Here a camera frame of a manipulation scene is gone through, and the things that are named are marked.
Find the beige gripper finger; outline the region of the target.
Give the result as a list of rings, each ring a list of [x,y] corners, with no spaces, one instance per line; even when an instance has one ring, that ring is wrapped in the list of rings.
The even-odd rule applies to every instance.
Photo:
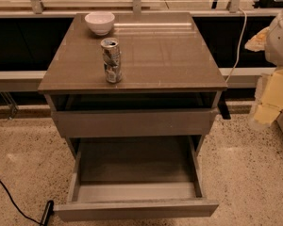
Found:
[[[250,126],[263,130],[272,125],[283,110],[283,67],[264,74],[257,83],[255,102],[250,111]]]
[[[255,36],[245,43],[244,48],[252,52],[264,51],[268,32],[269,27],[261,29]]]

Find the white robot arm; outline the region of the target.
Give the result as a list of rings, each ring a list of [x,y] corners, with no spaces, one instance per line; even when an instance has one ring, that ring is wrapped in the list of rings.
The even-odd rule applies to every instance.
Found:
[[[253,127],[268,127],[283,110],[283,9],[244,48],[253,52],[263,51],[265,59],[276,66],[272,74],[264,74],[258,80],[256,102],[250,112]]]

